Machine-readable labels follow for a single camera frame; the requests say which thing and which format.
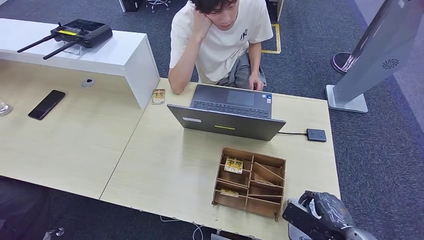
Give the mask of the person's right hand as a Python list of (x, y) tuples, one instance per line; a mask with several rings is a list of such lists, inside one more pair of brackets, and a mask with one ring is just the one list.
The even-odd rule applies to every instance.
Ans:
[(193, 12), (193, 30), (192, 36), (198, 41), (202, 42), (206, 37), (212, 21), (207, 17), (206, 14), (195, 10)]

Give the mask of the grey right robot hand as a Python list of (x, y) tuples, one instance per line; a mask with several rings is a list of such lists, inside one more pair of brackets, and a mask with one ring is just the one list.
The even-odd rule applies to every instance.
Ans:
[(320, 221), (331, 230), (341, 231), (355, 226), (354, 220), (344, 203), (335, 195), (328, 192), (315, 192), (306, 190), (300, 196), (298, 204), (305, 207), (309, 214), (312, 213), (309, 205), (314, 202), (314, 209)]

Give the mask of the person's left hand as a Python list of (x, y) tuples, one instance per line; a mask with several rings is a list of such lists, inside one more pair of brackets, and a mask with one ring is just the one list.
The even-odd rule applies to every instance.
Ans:
[(258, 73), (252, 73), (248, 78), (249, 90), (262, 91), (264, 83), (262, 82)]

